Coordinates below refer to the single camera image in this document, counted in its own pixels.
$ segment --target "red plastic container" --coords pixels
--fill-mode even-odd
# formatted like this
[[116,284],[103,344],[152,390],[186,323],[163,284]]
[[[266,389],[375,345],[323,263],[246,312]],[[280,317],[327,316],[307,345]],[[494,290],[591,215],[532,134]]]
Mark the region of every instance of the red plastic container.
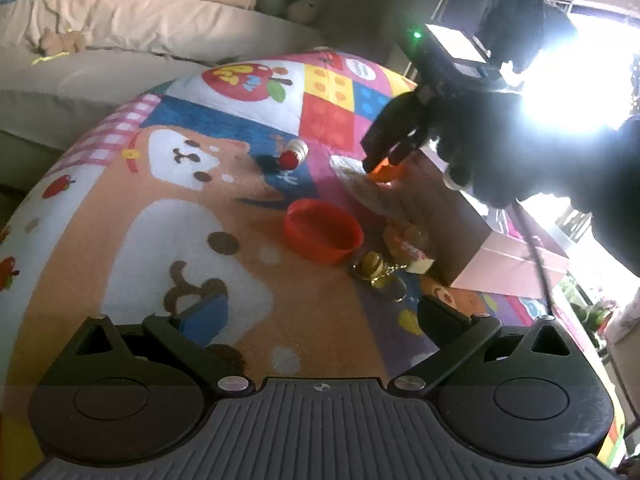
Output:
[[301,256],[333,265],[362,245],[364,233],[349,213],[324,202],[303,198],[287,209],[284,237]]

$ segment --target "cardboard box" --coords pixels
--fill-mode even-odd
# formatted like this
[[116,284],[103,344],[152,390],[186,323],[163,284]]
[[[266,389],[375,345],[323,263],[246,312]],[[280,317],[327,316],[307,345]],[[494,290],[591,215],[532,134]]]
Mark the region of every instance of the cardboard box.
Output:
[[[396,183],[411,222],[425,229],[436,251],[446,285],[525,298],[541,298],[542,288],[526,242],[492,229],[472,202],[442,181],[446,164],[423,148],[405,161]],[[566,274],[569,258],[536,221],[525,214],[531,233],[544,249],[538,254],[549,287]],[[513,214],[511,220],[518,227]]]

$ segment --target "colorful blanket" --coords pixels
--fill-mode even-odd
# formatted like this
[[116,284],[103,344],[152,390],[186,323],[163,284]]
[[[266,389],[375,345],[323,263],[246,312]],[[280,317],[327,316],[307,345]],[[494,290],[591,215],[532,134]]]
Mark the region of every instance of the colorful blanket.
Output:
[[[26,421],[31,391],[90,315],[139,323],[223,292],[228,303],[216,311],[209,348],[259,382],[386,381],[436,351],[415,315],[425,292],[506,324],[542,313],[537,301],[416,276],[405,277],[408,297],[389,303],[347,264],[320,266],[285,245],[284,212],[304,197],[348,209],[367,249],[382,247],[384,219],[345,191],[329,162],[361,159],[371,121],[413,86],[364,59],[316,50],[169,82],[79,139],[0,235],[2,478],[37,462]],[[308,159],[280,173],[275,157],[296,136],[308,143]],[[587,348],[573,313],[560,314]],[[618,416],[603,460],[621,429]]]

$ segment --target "dog nose print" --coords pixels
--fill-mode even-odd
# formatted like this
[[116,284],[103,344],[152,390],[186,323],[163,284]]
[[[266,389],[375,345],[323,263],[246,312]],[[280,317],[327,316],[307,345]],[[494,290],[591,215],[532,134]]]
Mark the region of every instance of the dog nose print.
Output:
[[193,176],[200,182],[211,182],[213,179],[213,177],[209,173],[205,173],[204,171],[196,171]]
[[232,234],[225,233],[224,231],[217,231],[211,233],[207,237],[207,243],[218,254],[225,254],[231,256],[236,254],[240,250],[240,242]]

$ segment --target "black gripper pad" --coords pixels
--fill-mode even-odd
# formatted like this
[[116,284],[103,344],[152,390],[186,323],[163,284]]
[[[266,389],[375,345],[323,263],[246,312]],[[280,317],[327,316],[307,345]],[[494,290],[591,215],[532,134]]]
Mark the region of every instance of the black gripper pad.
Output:
[[375,379],[269,379],[255,395],[220,401],[197,435],[160,458],[110,468],[49,458],[30,476],[36,480],[615,478],[593,456],[535,468],[480,456],[450,436],[426,402],[392,396]]

